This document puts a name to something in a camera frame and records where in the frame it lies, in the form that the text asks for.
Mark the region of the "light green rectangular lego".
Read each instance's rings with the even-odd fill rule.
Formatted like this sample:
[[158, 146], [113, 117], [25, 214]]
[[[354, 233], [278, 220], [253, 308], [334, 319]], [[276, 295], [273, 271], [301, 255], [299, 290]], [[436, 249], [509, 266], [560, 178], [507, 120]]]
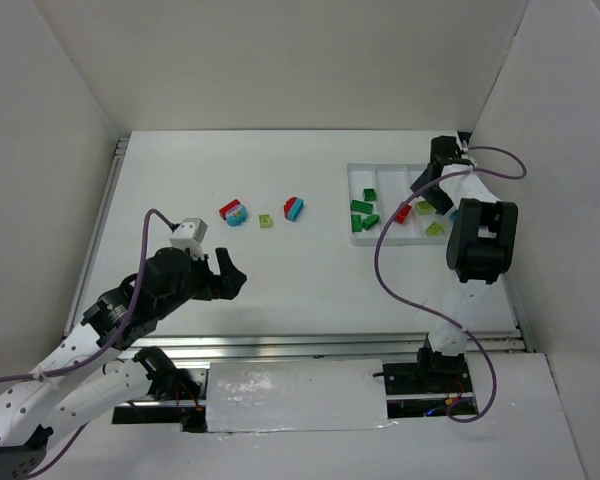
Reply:
[[426, 200], [418, 201], [415, 204], [415, 209], [418, 215], [433, 215], [435, 208]]

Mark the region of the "small green square lego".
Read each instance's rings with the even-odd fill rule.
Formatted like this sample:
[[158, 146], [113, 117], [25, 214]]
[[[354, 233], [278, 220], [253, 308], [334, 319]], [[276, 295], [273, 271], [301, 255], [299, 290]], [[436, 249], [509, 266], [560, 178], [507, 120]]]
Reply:
[[364, 188], [363, 199], [365, 202], [375, 202], [377, 200], [376, 190], [374, 188]]

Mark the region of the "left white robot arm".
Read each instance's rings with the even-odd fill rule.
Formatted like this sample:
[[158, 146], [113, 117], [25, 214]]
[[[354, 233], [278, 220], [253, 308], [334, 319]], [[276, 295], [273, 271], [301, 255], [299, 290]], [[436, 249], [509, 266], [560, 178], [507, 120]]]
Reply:
[[216, 258], [218, 273], [207, 255], [158, 250], [141, 261], [137, 273], [103, 293], [31, 373], [9, 381], [0, 395], [0, 479], [32, 478], [48, 449], [119, 403], [198, 397], [191, 376], [155, 346], [140, 349], [102, 378], [87, 379], [185, 303], [235, 299], [247, 277], [227, 249], [217, 249]]

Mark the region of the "long green lego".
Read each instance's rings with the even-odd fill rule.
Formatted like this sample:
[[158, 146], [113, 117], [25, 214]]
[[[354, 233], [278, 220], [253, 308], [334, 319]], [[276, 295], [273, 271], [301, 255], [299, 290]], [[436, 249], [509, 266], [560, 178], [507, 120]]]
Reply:
[[350, 210], [355, 213], [371, 215], [374, 213], [374, 205], [370, 202], [353, 199], [350, 203]]

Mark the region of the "red flower lego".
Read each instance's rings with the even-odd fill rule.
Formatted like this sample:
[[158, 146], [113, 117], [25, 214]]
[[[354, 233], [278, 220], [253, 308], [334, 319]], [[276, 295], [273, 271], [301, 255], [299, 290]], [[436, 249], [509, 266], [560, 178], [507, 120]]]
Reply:
[[404, 225], [408, 219], [411, 210], [412, 206], [410, 204], [407, 204], [406, 206], [402, 207], [399, 210], [399, 212], [395, 215], [393, 221], [397, 224]]

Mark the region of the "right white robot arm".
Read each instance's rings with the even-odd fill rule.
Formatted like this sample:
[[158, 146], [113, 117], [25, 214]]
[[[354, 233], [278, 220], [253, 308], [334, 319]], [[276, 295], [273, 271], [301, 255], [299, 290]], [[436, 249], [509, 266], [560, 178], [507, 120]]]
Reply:
[[446, 264], [452, 277], [436, 320], [417, 355], [424, 381], [459, 380], [465, 372], [467, 331], [488, 289], [510, 268], [518, 207], [493, 194], [472, 171], [475, 165], [452, 136], [431, 140], [430, 160], [411, 185], [416, 191], [437, 179], [424, 192], [436, 212], [452, 220]]

